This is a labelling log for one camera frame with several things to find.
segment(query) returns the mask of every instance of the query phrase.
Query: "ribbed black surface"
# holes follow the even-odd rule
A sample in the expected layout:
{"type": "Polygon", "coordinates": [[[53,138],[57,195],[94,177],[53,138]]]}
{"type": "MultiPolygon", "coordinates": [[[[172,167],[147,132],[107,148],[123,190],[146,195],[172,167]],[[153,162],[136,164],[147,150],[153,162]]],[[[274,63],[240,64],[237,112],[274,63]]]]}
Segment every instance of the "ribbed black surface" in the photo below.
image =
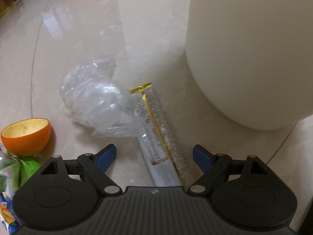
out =
{"type": "Polygon", "coordinates": [[[232,227],[212,211],[204,198],[182,188],[129,187],[126,193],[103,200],[93,216],[61,231],[22,227],[16,235],[292,235],[288,228],[250,232],[232,227]]]}

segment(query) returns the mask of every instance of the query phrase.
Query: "tile floor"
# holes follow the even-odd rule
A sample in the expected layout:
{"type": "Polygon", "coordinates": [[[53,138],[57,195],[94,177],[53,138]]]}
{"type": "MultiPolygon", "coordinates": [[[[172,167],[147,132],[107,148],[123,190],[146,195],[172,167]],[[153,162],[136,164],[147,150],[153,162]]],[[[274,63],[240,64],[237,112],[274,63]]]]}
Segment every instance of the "tile floor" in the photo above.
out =
{"type": "Polygon", "coordinates": [[[53,135],[43,158],[54,153],[73,159],[114,143],[118,157],[109,176],[123,188],[152,185],[135,139],[93,138],[92,130],[63,112],[62,77],[81,62],[115,54],[115,79],[129,89],[153,83],[195,178],[195,144],[233,158],[258,155],[296,193],[291,227],[297,229],[313,195],[313,117],[294,128],[256,131],[223,116],[188,69],[188,7],[189,0],[20,0],[0,20],[0,128],[31,117],[49,119],[53,135]]]}

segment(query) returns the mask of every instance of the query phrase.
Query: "metal pin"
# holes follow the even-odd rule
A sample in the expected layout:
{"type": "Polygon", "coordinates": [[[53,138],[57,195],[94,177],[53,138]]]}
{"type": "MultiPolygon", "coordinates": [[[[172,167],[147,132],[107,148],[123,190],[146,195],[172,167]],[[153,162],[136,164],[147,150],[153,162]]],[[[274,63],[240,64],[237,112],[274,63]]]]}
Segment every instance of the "metal pin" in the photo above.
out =
{"type": "Polygon", "coordinates": [[[109,194],[115,194],[120,191],[120,188],[116,185],[109,185],[106,188],[104,188],[104,191],[109,194]]]}
{"type": "Polygon", "coordinates": [[[199,184],[195,184],[190,187],[190,191],[193,193],[203,193],[205,191],[205,187],[199,184]]]}

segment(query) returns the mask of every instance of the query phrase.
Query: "transparent plastic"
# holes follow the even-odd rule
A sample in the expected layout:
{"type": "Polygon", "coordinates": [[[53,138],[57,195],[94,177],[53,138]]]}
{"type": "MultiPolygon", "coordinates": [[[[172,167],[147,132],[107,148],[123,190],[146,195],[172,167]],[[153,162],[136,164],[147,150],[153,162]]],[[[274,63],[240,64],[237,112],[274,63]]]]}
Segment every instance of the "transparent plastic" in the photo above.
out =
{"type": "Polygon", "coordinates": [[[135,104],[129,90],[112,80],[114,56],[103,56],[71,70],[60,94],[72,121],[93,127],[97,137],[137,136],[135,104]]]}

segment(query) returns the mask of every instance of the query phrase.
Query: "white cylinder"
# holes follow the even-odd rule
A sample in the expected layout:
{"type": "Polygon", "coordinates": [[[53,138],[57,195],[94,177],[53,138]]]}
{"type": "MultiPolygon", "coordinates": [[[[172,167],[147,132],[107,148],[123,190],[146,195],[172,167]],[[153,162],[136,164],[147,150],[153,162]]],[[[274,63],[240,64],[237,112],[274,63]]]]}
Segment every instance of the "white cylinder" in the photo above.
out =
{"type": "Polygon", "coordinates": [[[206,97],[240,124],[313,113],[313,0],[190,0],[186,53],[206,97]]]}

